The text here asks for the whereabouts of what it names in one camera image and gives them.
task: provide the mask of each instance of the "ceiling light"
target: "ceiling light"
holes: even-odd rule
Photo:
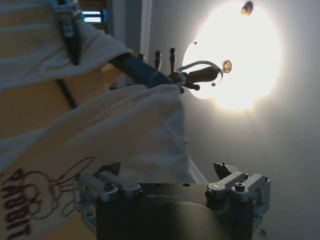
[[[244,5],[234,1],[211,13],[195,42],[187,48],[182,66],[210,61],[225,73],[232,69],[221,84],[212,87],[210,82],[200,82],[200,90],[190,92],[199,99],[213,99],[223,108],[241,110],[271,91],[280,71],[281,56],[277,30],[264,10],[255,6],[253,11],[252,2]],[[197,65],[185,72],[205,67]]]

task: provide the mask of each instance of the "white ceiling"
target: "white ceiling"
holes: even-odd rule
[[[262,227],[268,239],[315,239],[320,234],[320,1],[253,2],[265,9],[280,34],[284,57],[280,76],[270,95],[240,112],[184,93],[189,155],[212,181],[213,162],[267,174],[272,181],[271,209]],[[180,66],[200,25],[220,3],[153,1],[151,63],[160,50],[162,69],[168,74],[169,49],[175,47]]]

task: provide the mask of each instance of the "screw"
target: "screw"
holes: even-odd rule
[[[105,183],[104,184],[104,190],[109,192],[111,191],[112,189],[114,189],[114,185],[112,183]]]
[[[245,185],[241,182],[237,182],[235,185],[234,185],[234,188],[237,192],[243,192],[245,191]]]
[[[208,200],[214,200],[215,199],[215,192],[212,191],[211,189],[208,189],[207,191],[205,191],[205,197]]]

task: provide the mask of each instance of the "rabbit graphic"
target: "rabbit graphic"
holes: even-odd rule
[[[61,203],[64,203],[61,215],[67,217],[71,214],[74,211],[72,179],[85,170],[94,159],[86,157],[78,161],[56,179],[42,171],[26,172],[21,185],[29,216],[35,220],[45,219],[58,209]]]

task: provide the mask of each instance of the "window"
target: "window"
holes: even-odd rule
[[[106,23],[107,10],[82,11],[82,19],[86,23]]]

